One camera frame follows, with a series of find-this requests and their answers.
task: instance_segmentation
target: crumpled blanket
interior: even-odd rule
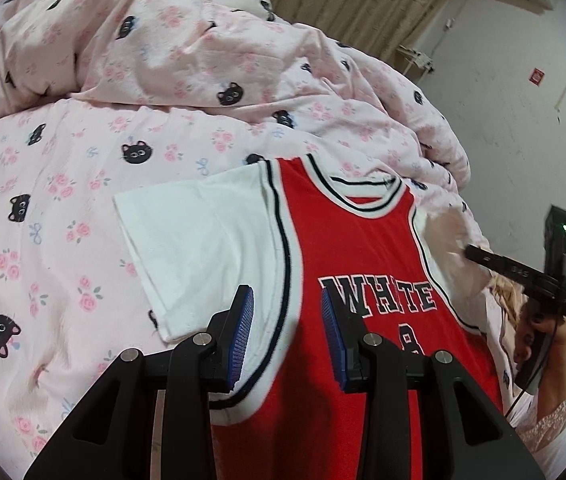
[[[407,79],[315,28],[233,10],[212,0],[2,0],[0,117],[68,93],[197,107],[364,153],[378,139],[385,149],[374,155],[402,176],[451,191],[468,182],[458,139]]]

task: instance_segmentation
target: t-shirt sleeve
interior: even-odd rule
[[[213,314],[228,309],[254,261],[255,241],[270,238],[256,164],[114,200],[166,342],[204,330]]]

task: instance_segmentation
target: hand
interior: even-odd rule
[[[531,357],[534,331],[538,330],[551,337],[556,323],[558,328],[538,389],[538,420],[549,415],[566,400],[566,319],[563,316],[557,318],[541,314],[538,304],[529,300],[523,306],[516,329],[514,362],[520,365]]]
[[[530,300],[522,308],[520,322],[516,329],[514,362],[522,364],[532,355],[532,343],[534,342],[534,331],[548,334],[554,333],[554,327],[558,321],[554,343],[550,349],[550,355],[546,362],[546,370],[562,370],[566,367],[566,319],[560,316],[543,315],[534,300]]]

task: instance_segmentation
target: jersey neckline trim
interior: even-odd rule
[[[356,180],[346,180],[341,177],[329,177],[327,173],[321,169],[317,160],[311,153],[301,157],[303,167],[307,172],[308,177],[323,195],[329,200],[338,205],[340,208],[345,209],[362,218],[381,218],[387,215],[399,203],[403,193],[405,192],[405,184],[400,178],[388,175],[386,178],[374,178],[366,176]],[[339,192],[335,183],[343,189],[344,186],[353,186],[361,188],[363,186],[374,186],[375,192],[370,196],[378,196],[378,188],[385,186],[387,190],[378,200],[373,202],[358,204],[350,200],[343,193]]]

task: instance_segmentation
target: pink comforter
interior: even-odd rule
[[[320,30],[232,10],[0,0],[0,463],[15,479],[122,349],[165,348],[114,193],[313,152],[464,210],[466,156],[418,88]]]

